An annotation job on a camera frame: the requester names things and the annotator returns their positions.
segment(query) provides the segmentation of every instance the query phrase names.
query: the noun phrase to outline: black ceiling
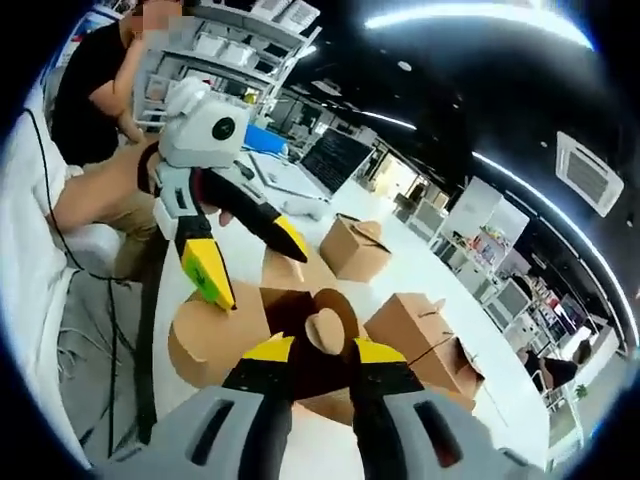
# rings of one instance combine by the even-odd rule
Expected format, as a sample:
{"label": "black ceiling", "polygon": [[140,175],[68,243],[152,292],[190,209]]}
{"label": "black ceiling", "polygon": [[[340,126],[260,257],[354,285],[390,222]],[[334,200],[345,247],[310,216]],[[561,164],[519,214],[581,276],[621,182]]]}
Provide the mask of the black ceiling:
{"label": "black ceiling", "polygon": [[[315,41],[318,50],[300,61],[290,86],[304,86],[319,101],[331,99],[342,106],[349,102],[360,110],[415,125],[413,131],[350,108],[338,110],[345,120],[376,130],[418,165],[435,168],[450,192],[464,185],[466,177],[479,175],[516,193],[570,240],[601,280],[618,317],[627,321],[615,286],[575,233],[534,195],[484,166],[471,152],[480,152],[512,171],[591,238],[640,318],[640,305],[633,299],[640,286],[636,252],[640,227],[625,225],[630,211],[640,214],[636,194],[640,75],[634,65],[638,62],[628,60],[638,58],[639,44],[631,43],[637,33],[630,7],[627,12],[620,10],[620,4],[633,2],[548,2],[579,25],[595,51],[501,20],[447,18],[375,30],[364,27],[370,17],[435,3],[428,0],[307,2],[322,11],[315,25],[323,31]],[[253,2],[227,3],[247,8]],[[528,5],[526,0],[504,3]],[[399,68],[399,61],[408,62],[412,71]],[[341,97],[328,96],[311,85],[325,78],[339,85]],[[606,218],[600,218],[555,176],[558,130],[583,143],[623,177],[625,191]],[[577,285],[585,302],[602,297],[575,255],[551,240],[553,234],[545,228],[539,221],[532,222],[523,241],[556,259],[557,270]]]}

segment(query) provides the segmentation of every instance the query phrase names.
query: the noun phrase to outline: cardboard box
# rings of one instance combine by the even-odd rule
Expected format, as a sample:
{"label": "cardboard box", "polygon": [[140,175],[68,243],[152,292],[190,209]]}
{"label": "cardboard box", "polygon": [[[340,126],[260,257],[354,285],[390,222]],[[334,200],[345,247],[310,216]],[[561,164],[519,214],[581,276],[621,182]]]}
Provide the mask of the cardboard box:
{"label": "cardboard box", "polygon": [[[345,362],[352,350],[351,341],[364,329],[358,323],[349,301],[338,291],[327,288],[315,295],[310,292],[261,288],[262,302],[272,334],[283,332],[297,338],[290,353],[293,362],[294,398],[296,400],[324,395],[348,385]],[[342,321],[345,348],[339,356],[327,355],[306,336],[307,319],[323,308],[330,308]]]}
{"label": "cardboard box", "polygon": [[262,286],[316,293],[336,285],[336,276],[318,252],[309,248],[307,263],[298,263],[267,248],[262,262]]}
{"label": "cardboard box", "polygon": [[231,283],[236,310],[225,312],[196,292],[171,324],[169,358],[178,375],[194,387],[222,384],[245,352],[271,337],[260,289]]}
{"label": "cardboard box", "polygon": [[453,337],[410,365],[423,382],[473,399],[484,377],[473,365],[460,339]]}
{"label": "cardboard box", "polygon": [[320,256],[341,280],[366,283],[391,258],[380,243],[380,225],[338,214],[320,245]]}
{"label": "cardboard box", "polygon": [[365,329],[371,340],[395,348],[411,363],[453,336],[436,311],[437,305],[421,293],[396,293],[366,322]]}
{"label": "cardboard box", "polygon": [[402,353],[421,381],[472,399],[484,377],[437,311],[422,294],[394,294],[365,328],[373,341]]}

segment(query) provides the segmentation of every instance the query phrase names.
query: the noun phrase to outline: black t-shirt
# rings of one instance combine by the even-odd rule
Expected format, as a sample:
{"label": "black t-shirt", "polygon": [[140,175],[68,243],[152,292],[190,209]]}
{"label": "black t-shirt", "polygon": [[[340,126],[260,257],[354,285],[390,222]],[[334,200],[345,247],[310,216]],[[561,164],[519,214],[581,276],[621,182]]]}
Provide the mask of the black t-shirt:
{"label": "black t-shirt", "polygon": [[[540,362],[533,352],[529,351],[528,353],[529,358],[527,358],[527,362],[524,366],[527,369],[527,372],[529,372],[529,375],[533,376],[536,371],[540,370]],[[578,372],[578,365],[575,363],[568,362],[566,360],[556,360],[555,358],[545,358],[545,367],[553,377],[554,389],[573,380]],[[539,391],[542,391],[542,384],[537,376],[533,379],[533,383],[535,383],[536,388]]]}
{"label": "black t-shirt", "polygon": [[118,22],[91,32],[73,52],[51,125],[51,137],[68,164],[101,162],[118,147],[116,119],[100,111],[89,95],[115,79],[126,53]]}

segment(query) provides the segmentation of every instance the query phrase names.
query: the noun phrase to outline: air conditioner vent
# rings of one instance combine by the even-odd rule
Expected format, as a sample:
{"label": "air conditioner vent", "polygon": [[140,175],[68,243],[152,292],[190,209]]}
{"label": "air conditioner vent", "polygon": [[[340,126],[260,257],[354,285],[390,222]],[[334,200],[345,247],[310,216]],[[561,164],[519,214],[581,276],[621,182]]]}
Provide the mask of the air conditioner vent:
{"label": "air conditioner vent", "polygon": [[602,217],[615,205],[624,182],[584,145],[558,132],[556,175]]}

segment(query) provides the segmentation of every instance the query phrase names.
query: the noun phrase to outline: wire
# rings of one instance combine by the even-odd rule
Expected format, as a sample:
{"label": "wire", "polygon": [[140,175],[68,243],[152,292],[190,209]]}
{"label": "wire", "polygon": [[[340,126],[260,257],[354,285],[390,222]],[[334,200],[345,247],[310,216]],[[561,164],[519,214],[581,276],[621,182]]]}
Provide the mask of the wire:
{"label": "wire", "polygon": [[113,417],[114,417],[114,404],[115,404],[115,393],[116,393],[116,358],[117,358],[117,332],[121,332],[120,327],[118,326],[118,322],[116,320],[115,313],[115,301],[113,298],[113,288],[111,282],[124,282],[126,281],[123,278],[115,278],[115,277],[103,277],[101,275],[97,275],[95,273],[90,272],[86,268],[84,268],[80,262],[75,258],[71,248],[67,244],[67,241],[60,230],[60,226],[58,225],[58,221],[56,220],[55,214],[53,213],[53,202],[51,201],[51,188],[49,185],[49,169],[47,168],[47,155],[44,151],[44,144],[42,143],[42,136],[40,135],[40,129],[38,128],[38,123],[36,121],[36,117],[33,111],[29,108],[24,108],[22,110],[23,113],[27,113],[31,118],[31,122],[33,123],[33,128],[36,131],[36,136],[38,137],[38,145],[40,146],[40,155],[42,157],[42,166],[44,167],[44,180],[45,180],[45,189],[47,193],[47,206],[49,207],[49,216],[51,218],[51,222],[53,223],[53,227],[62,240],[62,244],[64,245],[65,250],[67,251],[67,255],[71,258],[73,263],[76,266],[86,272],[89,276],[101,280],[106,281],[108,285],[109,292],[109,319],[111,320],[111,378],[109,381],[109,442],[108,442],[108,455],[111,457],[113,454]]}

